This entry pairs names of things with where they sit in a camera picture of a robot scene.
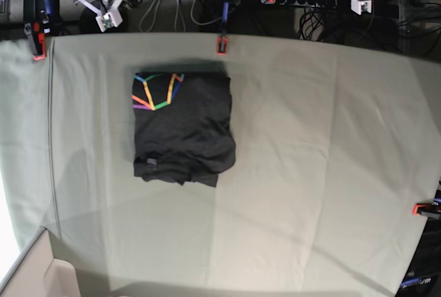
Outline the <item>black t-shirt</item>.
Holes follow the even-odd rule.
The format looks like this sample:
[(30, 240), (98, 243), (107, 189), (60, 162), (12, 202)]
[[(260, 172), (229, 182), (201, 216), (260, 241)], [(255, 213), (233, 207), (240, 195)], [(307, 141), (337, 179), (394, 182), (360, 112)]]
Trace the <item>black t-shirt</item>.
[(222, 72), (135, 74), (134, 175), (216, 187), (236, 161), (230, 81)]

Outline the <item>round black stool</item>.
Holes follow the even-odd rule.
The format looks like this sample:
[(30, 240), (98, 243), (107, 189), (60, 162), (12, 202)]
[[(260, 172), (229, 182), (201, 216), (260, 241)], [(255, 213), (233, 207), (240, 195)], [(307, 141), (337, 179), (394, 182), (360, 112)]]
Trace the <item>round black stool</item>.
[(96, 21), (96, 13), (84, 8), (79, 17), (79, 32), (81, 34), (100, 34), (101, 29)]

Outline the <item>left black orange clamp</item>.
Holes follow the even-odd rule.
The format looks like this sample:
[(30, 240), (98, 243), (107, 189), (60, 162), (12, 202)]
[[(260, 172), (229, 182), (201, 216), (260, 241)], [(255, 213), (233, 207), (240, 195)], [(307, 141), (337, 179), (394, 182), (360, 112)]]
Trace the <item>left black orange clamp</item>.
[(45, 38), (56, 30), (59, 17), (59, 0), (23, 0), (23, 30), (35, 61), (46, 57)]

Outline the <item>black orange clamp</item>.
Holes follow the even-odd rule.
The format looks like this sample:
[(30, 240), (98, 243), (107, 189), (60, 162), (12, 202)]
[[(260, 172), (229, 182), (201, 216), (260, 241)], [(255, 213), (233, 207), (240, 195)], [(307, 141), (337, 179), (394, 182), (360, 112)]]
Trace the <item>black orange clamp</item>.
[(23, 0), (23, 30), (35, 61), (46, 57), (45, 38), (56, 30), (59, 17), (59, 0)]
[(217, 39), (216, 53), (226, 54), (227, 52), (227, 22), (229, 14), (229, 2), (223, 2), (223, 13), (220, 20), (220, 33)]
[(440, 220), (440, 190), (437, 190), (432, 201), (415, 204), (413, 207), (413, 214)]

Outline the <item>middle black orange clamp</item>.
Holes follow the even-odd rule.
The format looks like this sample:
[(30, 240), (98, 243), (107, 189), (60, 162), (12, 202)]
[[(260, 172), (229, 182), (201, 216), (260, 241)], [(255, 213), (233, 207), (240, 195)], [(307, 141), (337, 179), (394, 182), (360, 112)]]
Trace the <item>middle black orange clamp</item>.
[(223, 13), (220, 20), (220, 33), (217, 39), (216, 53), (226, 54), (227, 52), (227, 22), (229, 14), (229, 2), (223, 2)]

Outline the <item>right black orange clamp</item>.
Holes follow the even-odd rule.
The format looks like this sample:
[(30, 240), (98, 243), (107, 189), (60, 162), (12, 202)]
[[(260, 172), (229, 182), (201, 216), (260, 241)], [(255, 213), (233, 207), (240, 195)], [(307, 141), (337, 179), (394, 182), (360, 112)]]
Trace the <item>right black orange clamp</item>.
[(413, 214), (440, 220), (440, 190), (437, 190), (432, 201), (415, 204), (413, 207)]

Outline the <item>cardboard box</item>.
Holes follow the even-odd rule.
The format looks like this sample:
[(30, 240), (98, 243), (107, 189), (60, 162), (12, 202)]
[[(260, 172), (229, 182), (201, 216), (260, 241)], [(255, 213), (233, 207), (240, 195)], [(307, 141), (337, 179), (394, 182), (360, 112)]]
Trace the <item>cardboard box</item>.
[(46, 228), (34, 234), (1, 281), (1, 295), (81, 296), (74, 266), (54, 257)]

